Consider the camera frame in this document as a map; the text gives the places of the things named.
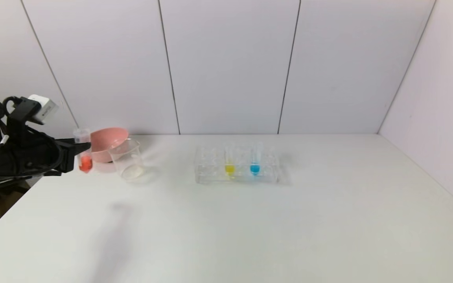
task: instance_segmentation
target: test tube rack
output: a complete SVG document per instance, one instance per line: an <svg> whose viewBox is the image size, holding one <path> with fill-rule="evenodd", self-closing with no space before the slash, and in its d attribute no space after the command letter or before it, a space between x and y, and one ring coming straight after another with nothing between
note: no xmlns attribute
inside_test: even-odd
<svg viewBox="0 0 453 283"><path fill-rule="evenodd" d="M194 162L196 182L277 183L279 159L275 149L260 145L228 143L217 147L197 147Z"/></svg>

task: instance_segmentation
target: yellow liquid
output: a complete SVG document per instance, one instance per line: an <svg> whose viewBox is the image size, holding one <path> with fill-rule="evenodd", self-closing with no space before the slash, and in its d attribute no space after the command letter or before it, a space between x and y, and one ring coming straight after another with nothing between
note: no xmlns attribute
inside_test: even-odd
<svg viewBox="0 0 453 283"><path fill-rule="evenodd" d="M225 165L225 172L229 175L232 176L235 172L235 165Z"/></svg>

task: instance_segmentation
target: red liquid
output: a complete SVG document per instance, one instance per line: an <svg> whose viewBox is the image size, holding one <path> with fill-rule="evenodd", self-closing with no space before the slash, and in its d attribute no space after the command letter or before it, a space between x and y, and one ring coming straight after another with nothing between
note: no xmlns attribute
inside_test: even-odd
<svg viewBox="0 0 453 283"><path fill-rule="evenodd" d="M82 156L79 169L85 173L88 173L90 169L92 169L92 157L88 155Z"/></svg>

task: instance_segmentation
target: test tube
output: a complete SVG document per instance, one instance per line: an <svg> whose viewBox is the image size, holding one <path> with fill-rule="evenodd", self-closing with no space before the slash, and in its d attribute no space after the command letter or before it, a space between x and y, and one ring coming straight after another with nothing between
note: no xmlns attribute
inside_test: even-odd
<svg viewBox="0 0 453 283"><path fill-rule="evenodd" d="M234 145L229 143L225 146L225 172L228 176L234 175Z"/></svg>
<svg viewBox="0 0 453 283"><path fill-rule="evenodd" d="M76 129L73 131L74 143L90 143L90 131L88 129ZM79 153L77 156L79 169L85 173L92 169L92 149Z"/></svg>
<svg viewBox="0 0 453 283"><path fill-rule="evenodd" d="M257 176L260 173L260 161L261 153L263 151L263 144L257 143L251 148L251 166L250 171L253 176Z"/></svg>

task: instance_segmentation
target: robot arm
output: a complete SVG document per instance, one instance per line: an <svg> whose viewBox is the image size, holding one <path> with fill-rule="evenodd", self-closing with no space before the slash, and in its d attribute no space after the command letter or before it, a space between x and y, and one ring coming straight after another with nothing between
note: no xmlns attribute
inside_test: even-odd
<svg viewBox="0 0 453 283"><path fill-rule="evenodd" d="M14 110L7 111L7 103ZM74 156L90 148L90 143L74 143L73 138L56 140L26 125L44 124L57 106L38 95L9 97L0 103L0 186L35 176L60 176L74 167ZM2 118L7 116L7 125Z"/></svg>

